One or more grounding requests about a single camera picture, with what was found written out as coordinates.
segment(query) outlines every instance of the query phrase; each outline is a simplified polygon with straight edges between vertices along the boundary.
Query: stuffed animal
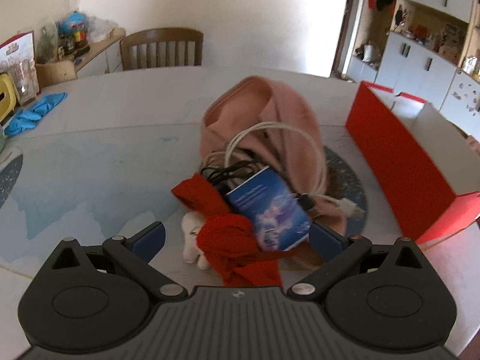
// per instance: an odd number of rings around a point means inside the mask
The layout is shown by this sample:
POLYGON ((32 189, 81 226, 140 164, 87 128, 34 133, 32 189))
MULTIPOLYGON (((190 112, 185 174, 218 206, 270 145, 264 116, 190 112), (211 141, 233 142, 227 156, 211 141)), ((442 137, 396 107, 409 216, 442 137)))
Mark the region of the stuffed animal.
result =
POLYGON ((196 211, 186 213, 181 220, 181 228, 185 235, 185 246, 183 247, 183 261, 193 264, 198 257, 197 267, 202 271, 210 267, 203 252, 197 246, 197 234, 202 229, 205 218, 196 211))

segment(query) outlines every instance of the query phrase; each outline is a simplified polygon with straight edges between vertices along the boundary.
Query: blue cloth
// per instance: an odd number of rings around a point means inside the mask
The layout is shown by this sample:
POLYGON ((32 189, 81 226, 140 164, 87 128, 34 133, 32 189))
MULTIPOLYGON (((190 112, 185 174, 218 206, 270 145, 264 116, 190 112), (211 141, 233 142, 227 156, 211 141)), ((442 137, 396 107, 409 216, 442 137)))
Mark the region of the blue cloth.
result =
POLYGON ((48 114, 53 107, 60 103, 66 92, 47 94, 31 107, 23 109, 11 119, 10 124, 4 130, 5 135, 13 137, 30 128, 37 127, 38 121, 48 114))

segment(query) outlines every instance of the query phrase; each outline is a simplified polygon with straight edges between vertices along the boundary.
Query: blue booklet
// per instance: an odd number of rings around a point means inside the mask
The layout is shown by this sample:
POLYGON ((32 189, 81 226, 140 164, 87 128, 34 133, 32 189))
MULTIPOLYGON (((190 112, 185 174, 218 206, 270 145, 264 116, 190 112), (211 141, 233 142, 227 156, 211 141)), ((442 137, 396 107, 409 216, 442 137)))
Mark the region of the blue booklet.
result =
POLYGON ((311 220, 277 172, 266 167, 226 197, 253 224, 264 251, 287 251, 302 242, 311 220))

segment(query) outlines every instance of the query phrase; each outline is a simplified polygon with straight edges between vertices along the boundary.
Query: ridged gray surface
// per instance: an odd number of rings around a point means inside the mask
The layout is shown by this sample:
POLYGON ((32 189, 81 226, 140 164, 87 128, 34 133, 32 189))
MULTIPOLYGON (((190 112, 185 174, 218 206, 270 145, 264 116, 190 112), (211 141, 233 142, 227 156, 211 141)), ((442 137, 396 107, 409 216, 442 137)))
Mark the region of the ridged gray surface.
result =
MULTIPOLYGON (((69 355, 35 347, 22 360, 69 355)), ((417 354, 386 354, 349 342, 313 303, 296 302, 276 287, 200 287, 180 303, 162 305, 128 342, 76 360, 452 360, 437 347, 417 354)))

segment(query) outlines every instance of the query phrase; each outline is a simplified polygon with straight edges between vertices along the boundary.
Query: wooden chair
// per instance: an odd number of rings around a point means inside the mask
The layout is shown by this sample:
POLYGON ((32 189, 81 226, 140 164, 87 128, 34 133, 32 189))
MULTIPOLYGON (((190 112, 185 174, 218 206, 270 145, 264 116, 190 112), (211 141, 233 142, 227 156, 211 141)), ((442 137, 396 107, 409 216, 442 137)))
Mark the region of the wooden chair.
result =
POLYGON ((201 65, 203 46, 201 32, 190 28, 174 27, 136 32, 120 42, 123 70, 172 66, 171 54, 174 57, 173 66, 188 66, 191 42, 194 42, 193 64, 201 65))

